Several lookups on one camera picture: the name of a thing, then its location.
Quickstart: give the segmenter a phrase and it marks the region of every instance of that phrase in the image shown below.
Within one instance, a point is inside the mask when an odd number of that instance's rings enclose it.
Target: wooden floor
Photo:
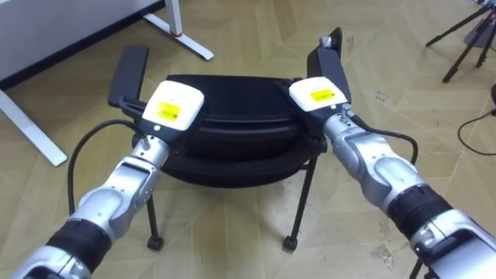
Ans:
[[[144,22],[119,32],[8,91],[70,154],[90,128],[126,117],[106,105],[112,72],[131,43],[150,47],[143,100],[168,74],[303,77],[306,55],[322,35],[343,28],[343,63],[354,110],[372,126],[415,137],[418,169],[454,206],[496,233],[496,159],[461,146],[456,129],[493,108],[493,51],[480,50],[449,84],[441,79],[474,24],[426,49],[424,44],[477,9],[467,0],[183,0],[187,34],[215,58],[205,62]],[[463,137],[496,150],[496,119],[467,127]],[[111,128],[83,149],[76,195],[100,185],[129,152],[130,131]],[[406,143],[392,140],[399,154]],[[0,115],[0,277],[5,278],[67,217],[67,164],[52,167]],[[95,278],[403,278],[415,258],[394,224],[367,204],[332,153],[319,159],[293,254],[290,232],[303,174],[261,188],[222,191],[164,175],[155,202],[166,246],[145,244],[146,211],[134,219]]]

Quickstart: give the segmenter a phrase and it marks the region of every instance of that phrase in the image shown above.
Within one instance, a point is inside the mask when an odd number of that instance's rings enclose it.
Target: black power cord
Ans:
[[[479,155],[482,155],[482,156],[496,156],[496,152],[493,152],[493,153],[487,153],[487,152],[482,152],[482,151],[479,151],[479,150],[475,150],[473,147],[469,146],[467,143],[465,143],[465,141],[462,139],[462,136],[461,136],[461,133],[462,133],[462,129],[471,124],[471,123],[474,123],[476,121],[479,121],[481,119],[484,119],[486,117],[488,117],[489,115],[492,115],[492,116],[496,116],[496,109],[493,109],[491,110],[490,112],[486,112],[484,113],[482,116],[479,116],[475,119],[472,119],[472,120],[469,120],[467,122],[465,122],[464,124],[462,124],[460,126],[460,128],[458,128],[458,131],[456,132],[457,136],[458,136],[458,140],[463,144],[463,146],[465,146],[468,150],[472,151],[472,152],[475,152]]]
[[[112,125],[124,125],[130,128],[131,130],[133,130],[137,135],[141,137],[146,136],[145,132],[142,131],[135,123],[130,122],[128,120],[120,120],[120,119],[108,120],[103,123],[100,123],[83,136],[83,138],[79,141],[79,143],[77,143],[76,148],[74,148],[74,152],[72,153],[71,159],[69,160],[69,166],[67,167],[67,195],[69,201],[70,215],[74,214],[74,212],[76,211],[74,205],[74,166],[76,164],[76,159],[78,158],[79,152],[86,144],[86,142],[89,141],[90,138],[94,136],[98,131]]]
[[[370,132],[370,133],[376,133],[379,135],[383,136],[390,136],[394,137],[397,139],[402,139],[408,141],[412,145],[413,153],[412,153],[412,158],[410,159],[410,163],[415,165],[417,163],[417,158],[419,157],[419,145],[417,144],[417,141],[414,140],[411,136],[406,136],[402,133],[396,133],[396,132],[391,132],[391,131],[385,131],[381,129],[375,129],[367,125],[358,115],[353,115],[351,117],[351,120],[357,124],[360,128]]]

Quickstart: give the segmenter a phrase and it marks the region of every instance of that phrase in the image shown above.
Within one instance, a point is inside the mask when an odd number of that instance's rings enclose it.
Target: tripod leg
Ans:
[[[492,18],[492,21],[496,19],[496,14],[491,13],[489,15]],[[496,34],[496,22],[494,23],[493,29],[491,30],[491,34],[489,35],[489,38],[486,42],[486,45],[484,46],[484,49],[482,50],[482,53],[480,53],[479,60],[477,61],[477,64],[475,67],[481,67],[482,64],[485,62],[486,57],[487,57],[487,50],[489,50],[489,47],[491,46],[493,40],[494,40],[494,35]]]
[[[484,14],[485,12],[489,11],[491,9],[491,7],[488,7],[488,6],[483,6],[482,8],[480,8],[478,11],[476,11],[475,13],[469,15],[466,19],[458,22],[457,24],[455,24],[453,27],[449,28],[447,31],[445,31],[443,34],[441,35],[438,35],[436,37],[434,37],[434,39],[430,40],[428,43],[425,44],[426,47],[430,47],[431,45],[433,45],[434,43],[437,43],[439,40],[441,40],[442,38],[444,38],[445,36],[447,36],[448,34],[458,30],[459,28],[461,28],[462,26],[466,25],[467,23],[471,22],[472,20],[476,19],[478,16]]]
[[[467,54],[470,52],[472,47],[474,47],[475,43],[479,40],[479,38],[482,36],[484,33],[484,30],[491,24],[491,15],[489,15],[484,21],[481,23],[479,28],[476,30],[476,34],[474,38],[470,41],[468,44],[467,48],[462,52],[460,57],[458,57],[458,60],[456,60],[455,64],[449,69],[448,73],[446,76],[443,78],[443,83],[447,83],[450,81],[450,79],[453,77],[453,75],[458,71],[458,66],[462,63],[463,59],[467,56]]]
[[[148,211],[148,221],[150,222],[150,230],[152,236],[148,239],[148,244],[146,245],[151,250],[159,251],[164,246],[164,240],[158,235],[157,228],[157,216],[155,215],[155,204],[153,203],[153,195],[146,203],[146,209]]]
[[[300,232],[301,219],[303,218],[303,212],[305,211],[305,206],[307,205],[308,192],[310,191],[310,185],[312,185],[313,173],[315,172],[315,165],[317,164],[317,157],[310,159],[308,162],[308,169],[305,175],[305,181],[303,182],[303,188],[301,190],[300,202],[298,203],[298,210],[296,211],[296,217],[294,218],[293,230],[290,236],[287,236],[284,240],[284,248],[295,251],[298,245],[298,233]]]

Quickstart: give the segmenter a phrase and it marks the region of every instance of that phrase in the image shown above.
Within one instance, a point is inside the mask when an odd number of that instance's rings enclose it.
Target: black cushion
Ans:
[[[170,75],[205,95],[208,112],[187,151],[162,171],[183,181],[238,188],[269,184],[298,172],[322,152],[268,77]]]

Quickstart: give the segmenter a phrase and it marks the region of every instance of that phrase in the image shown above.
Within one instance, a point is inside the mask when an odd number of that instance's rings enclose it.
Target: herringbone floor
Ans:
[[[168,74],[245,74],[302,77],[318,38],[340,26],[343,63],[354,109],[378,128],[414,136],[418,169],[449,201],[496,233],[496,159],[456,140],[456,129],[493,107],[488,91],[496,59],[481,69],[474,50],[449,84],[441,79],[474,25],[432,48],[425,42],[470,14],[467,0],[183,0],[187,34],[215,58],[204,62],[138,22],[44,71],[8,93],[68,154],[91,127],[125,118],[106,105],[112,72],[131,43],[150,47],[143,99]],[[496,120],[467,127],[480,150],[496,150]],[[0,115],[0,277],[7,277],[67,217],[67,164],[53,168]],[[76,195],[102,183],[129,152],[131,133],[107,129],[84,148]],[[392,140],[409,157],[409,146]],[[377,209],[336,158],[319,159],[300,243],[281,250],[291,229],[302,175],[261,188],[221,191],[163,176],[155,202],[166,246],[150,252],[146,212],[133,221],[95,278],[403,278],[414,257],[404,237]]]

